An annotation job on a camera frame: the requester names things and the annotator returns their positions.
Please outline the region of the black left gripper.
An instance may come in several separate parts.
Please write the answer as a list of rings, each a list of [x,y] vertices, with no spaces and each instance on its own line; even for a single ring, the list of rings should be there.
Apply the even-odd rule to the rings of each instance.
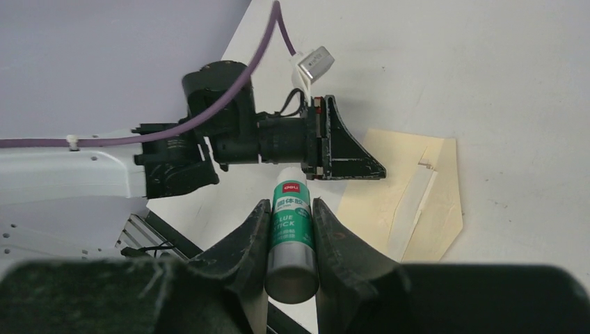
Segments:
[[[308,180],[386,178],[386,168],[346,128],[335,96],[313,97],[301,118],[305,134],[301,170]]]

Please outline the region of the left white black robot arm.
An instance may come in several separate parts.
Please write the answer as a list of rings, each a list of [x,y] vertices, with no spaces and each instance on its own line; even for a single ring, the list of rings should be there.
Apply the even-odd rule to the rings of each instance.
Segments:
[[[382,180],[385,167],[345,127],[332,95],[311,97],[305,83],[287,96],[298,107],[257,112],[246,80],[214,116],[168,138],[173,123],[142,124],[128,144],[115,134],[1,141],[4,205],[86,196],[169,198],[218,184],[237,164],[299,164],[307,180]]]

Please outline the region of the green white glue stick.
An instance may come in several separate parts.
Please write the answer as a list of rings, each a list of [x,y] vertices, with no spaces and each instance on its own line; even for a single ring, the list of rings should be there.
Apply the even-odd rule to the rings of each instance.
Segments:
[[[306,302],[319,289],[310,192],[296,167],[283,169],[273,190],[264,284],[273,300],[291,305]]]

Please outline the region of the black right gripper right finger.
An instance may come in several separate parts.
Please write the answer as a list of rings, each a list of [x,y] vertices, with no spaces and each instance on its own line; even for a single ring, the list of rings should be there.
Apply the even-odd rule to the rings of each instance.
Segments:
[[[400,264],[312,203],[320,333],[588,333],[589,295],[563,269]]]

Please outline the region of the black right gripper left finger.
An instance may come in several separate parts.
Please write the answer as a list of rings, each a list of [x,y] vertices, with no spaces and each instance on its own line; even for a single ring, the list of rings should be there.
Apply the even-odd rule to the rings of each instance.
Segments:
[[[45,259],[1,280],[2,333],[265,333],[271,204],[191,260]]]

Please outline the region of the cream paper envelope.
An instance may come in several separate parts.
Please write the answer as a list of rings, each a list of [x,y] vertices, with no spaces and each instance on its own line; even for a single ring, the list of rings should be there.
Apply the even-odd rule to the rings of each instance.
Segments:
[[[371,129],[364,147],[387,177],[350,181],[337,217],[398,262],[437,262],[463,229],[456,140]]]

